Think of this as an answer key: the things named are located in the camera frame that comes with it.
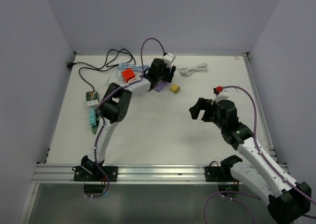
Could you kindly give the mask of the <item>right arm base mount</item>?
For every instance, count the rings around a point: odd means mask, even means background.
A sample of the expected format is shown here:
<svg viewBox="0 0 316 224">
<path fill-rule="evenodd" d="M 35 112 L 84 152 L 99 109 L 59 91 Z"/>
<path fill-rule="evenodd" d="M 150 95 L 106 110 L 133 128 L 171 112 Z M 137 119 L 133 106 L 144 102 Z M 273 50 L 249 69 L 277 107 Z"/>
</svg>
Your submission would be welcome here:
<svg viewBox="0 0 316 224">
<path fill-rule="evenodd" d="M 210 165 L 204 167 L 204 176 L 206 182 L 233 182 L 235 179 L 232 177 L 230 169 L 242 159 L 236 155 L 225 158 L 220 162 L 220 165 Z"/>
</svg>

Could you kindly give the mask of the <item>yellow plug adapter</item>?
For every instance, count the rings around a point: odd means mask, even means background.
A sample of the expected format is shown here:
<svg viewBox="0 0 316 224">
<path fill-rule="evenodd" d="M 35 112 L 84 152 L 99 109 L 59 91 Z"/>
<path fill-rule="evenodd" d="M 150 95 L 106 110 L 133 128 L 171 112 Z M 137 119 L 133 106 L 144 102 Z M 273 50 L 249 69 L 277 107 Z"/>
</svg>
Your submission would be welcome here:
<svg viewBox="0 0 316 224">
<path fill-rule="evenodd" d="M 181 87 L 177 84 L 172 84 L 169 89 L 174 94 L 178 94 L 181 92 Z"/>
</svg>

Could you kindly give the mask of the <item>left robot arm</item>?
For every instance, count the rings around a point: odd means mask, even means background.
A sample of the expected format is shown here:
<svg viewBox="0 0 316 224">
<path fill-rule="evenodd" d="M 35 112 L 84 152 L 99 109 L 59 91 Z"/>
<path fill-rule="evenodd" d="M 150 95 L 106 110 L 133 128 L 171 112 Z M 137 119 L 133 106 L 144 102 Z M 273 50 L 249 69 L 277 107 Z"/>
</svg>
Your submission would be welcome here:
<svg viewBox="0 0 316 224">
<path fill-rule="evenodd" d="M 94 146 L 81 160 L 81 167 L 90 180 L 96 181 L 101 178 L 103 174 L 101 165 L 105 160 L 107 147 L 115 128 L 127 115 L 131 99 L 154 90 L 160 82 L 172 82 L 176 71 L 176 66 L 173 65 L 175 58 L 172 53 L 162 58 L 155 58 L 150 68 L 144 71 L 140 78 L 121 86 L 116 83 L 109 85 L 97 107 L 101 121 Z"/>
</svg>

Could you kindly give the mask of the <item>red cube socket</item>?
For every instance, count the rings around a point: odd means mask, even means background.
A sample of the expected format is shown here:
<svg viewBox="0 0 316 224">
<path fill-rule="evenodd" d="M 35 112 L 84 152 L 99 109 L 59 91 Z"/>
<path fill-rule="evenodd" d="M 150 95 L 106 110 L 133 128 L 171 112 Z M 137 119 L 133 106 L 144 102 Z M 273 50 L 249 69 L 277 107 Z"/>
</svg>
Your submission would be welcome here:
<svg viewBox="0 0 316 224">
<path fill-rule="evenodd" d="M 136 78 L 136 75 L 134 71 L 131 68 L 127 68 L 121 72 L 122 79 L 125 83 L 128 83 L 131 80 L 134 80 Z"/>
</svg>

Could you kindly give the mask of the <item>pink cube socket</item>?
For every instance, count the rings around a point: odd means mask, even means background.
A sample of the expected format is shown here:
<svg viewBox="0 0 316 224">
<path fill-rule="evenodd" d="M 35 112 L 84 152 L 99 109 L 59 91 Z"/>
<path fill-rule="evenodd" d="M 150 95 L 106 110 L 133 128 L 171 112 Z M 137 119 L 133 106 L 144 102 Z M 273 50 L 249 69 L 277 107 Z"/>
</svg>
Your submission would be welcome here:
<svg viewBox="0 0 316 224">
<path fill-rule="evenodd" d="M 134 83 L 137 83 L 139 80 L 138 79 L 135 79 L 135 80 L 130 80 L 128 83 L 126 83 L 128 86 L 129 85 L 132 85 Z"/>
</svg>

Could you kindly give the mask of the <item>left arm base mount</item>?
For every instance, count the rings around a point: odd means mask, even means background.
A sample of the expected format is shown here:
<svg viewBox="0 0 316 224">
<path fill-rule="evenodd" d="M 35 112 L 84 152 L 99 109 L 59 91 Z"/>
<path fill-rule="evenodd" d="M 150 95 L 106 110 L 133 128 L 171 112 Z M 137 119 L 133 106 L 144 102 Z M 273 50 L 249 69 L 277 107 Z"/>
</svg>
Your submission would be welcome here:
<svg viewBox="0 0 316 224">
<path fill-rule="evenodd" d="M 72 167 L 74 181 L 93 182 L 106 181 L 116 182 L 119 168 L 117 166 L 103 166 L 103 161 L 96 165 L 95 161 L 86 155 L 82 158 L 81 164 Z"/>
</svg>

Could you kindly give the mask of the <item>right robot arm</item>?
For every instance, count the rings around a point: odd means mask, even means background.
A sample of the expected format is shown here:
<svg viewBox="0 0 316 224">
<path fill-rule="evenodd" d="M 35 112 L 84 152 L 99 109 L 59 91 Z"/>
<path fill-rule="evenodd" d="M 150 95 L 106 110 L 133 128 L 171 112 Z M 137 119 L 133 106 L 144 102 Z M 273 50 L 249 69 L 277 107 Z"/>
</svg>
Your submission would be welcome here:
<svg viewBox="0 0 316 224">
<path fill-rule="evenodd" d="M 214 123 L 221 131 L 224 141 L 242 155 L 254 170 L 236 155 L 221 161 L 220 175 L 230 181 L 244 183 L 266 205 L 271 217 L 278 224 L 289 224 L 311 209 L 312 189 L 306 182 L 299 183 L 291 177 L 267 153 L 251 129 L 239 121 L 235 104 L 227 99 L 215 102 L 199 98 L 189 109 L 196 120 L 203 111 L 203 122 Z"/>
</svg>

